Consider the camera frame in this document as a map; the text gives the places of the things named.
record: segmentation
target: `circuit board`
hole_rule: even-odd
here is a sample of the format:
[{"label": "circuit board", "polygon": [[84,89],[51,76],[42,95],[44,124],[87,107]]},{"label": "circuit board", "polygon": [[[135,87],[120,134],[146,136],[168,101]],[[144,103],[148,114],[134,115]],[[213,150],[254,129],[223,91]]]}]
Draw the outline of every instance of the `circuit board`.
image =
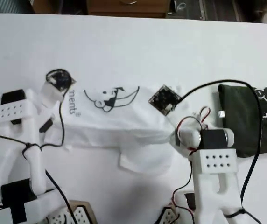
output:
[{"label": "circuit board", "polygon": [[173,90],[163,85],[148,102],[163,115],[167,116],[178,104],[180,98]]}]

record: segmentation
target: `white fabric bag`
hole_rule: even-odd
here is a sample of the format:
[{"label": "white fabric bag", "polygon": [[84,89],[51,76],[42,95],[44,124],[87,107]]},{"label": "white fabric bag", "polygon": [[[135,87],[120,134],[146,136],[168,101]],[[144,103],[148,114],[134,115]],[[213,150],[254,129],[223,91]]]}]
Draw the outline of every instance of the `white fabric bag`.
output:
[{"label": "white fabric bag", "polygon": [[[160,87],[84,90],[76,83],[66,94],[62,106],[64,146],[119,147],[122,167],[148,174],[166,171],[174,152],[169,144],[174,127],[148,103]],[[181,95],[181,88],[177,87],[175,91]],[[46,132],[48,143],[61,142],[62,127],[57,111],[58,108],[54,111],[54,125]],[[189,114],[185,107],[180,116]]]}]

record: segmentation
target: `black bag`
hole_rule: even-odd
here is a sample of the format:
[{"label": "black bag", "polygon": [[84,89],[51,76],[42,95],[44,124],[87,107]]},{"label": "black bag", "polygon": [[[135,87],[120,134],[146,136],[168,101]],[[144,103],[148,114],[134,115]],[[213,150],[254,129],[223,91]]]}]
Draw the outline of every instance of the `black bag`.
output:
[{"label": "black bag", "polygon": [[[263,114],[261,153],[267,153],[267,87],[254,88]],[[249,157],[256,153],[258,143],[258,108],[253,93],[242,86],[218,86],[222,110],[225,111],[224,127],[234,132],[239,157]]]}]

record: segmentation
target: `wooden cabinet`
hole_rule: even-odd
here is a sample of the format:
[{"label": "wooden cabinet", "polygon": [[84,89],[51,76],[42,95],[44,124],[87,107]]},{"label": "wooden cabinet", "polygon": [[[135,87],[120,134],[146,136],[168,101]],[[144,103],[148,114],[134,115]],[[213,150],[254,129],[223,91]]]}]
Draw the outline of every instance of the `wooden cabinet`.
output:
[{"label": "wooden cabinet", "polygon": [[164,18],[170,0],[87,0],[89,15]]}]

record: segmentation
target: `white table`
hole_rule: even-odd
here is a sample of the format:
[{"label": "white table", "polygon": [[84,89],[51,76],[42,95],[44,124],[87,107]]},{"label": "white table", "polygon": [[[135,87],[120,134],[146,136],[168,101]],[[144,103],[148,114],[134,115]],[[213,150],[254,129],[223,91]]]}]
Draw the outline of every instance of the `white table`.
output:
[{"label": "white table", "polygon": [[[264,87],[267,25],[0,14],[0,94],[19,88],[39,91],[45,73],[53,68],[67,69],[87,86],[159,83],[189,90],[235,78]],[[192,108],[217,104],[212,92],[215,86],[192,95]],[[89,201],[100,224],[152,224],[190,172],[187,160],[178,154],[167,173],[148,177],[119,169],[117,150],[44,152],[54,179],[71,199]],[[61,167],[62,160],[69,165]],[[240,161],[242,184],[252,159]],[[12,179],[27,175],[27,169],[19,169],[25,163],[20,159]],[[258,160],[244,206],[267,224],[267,155]]]}]

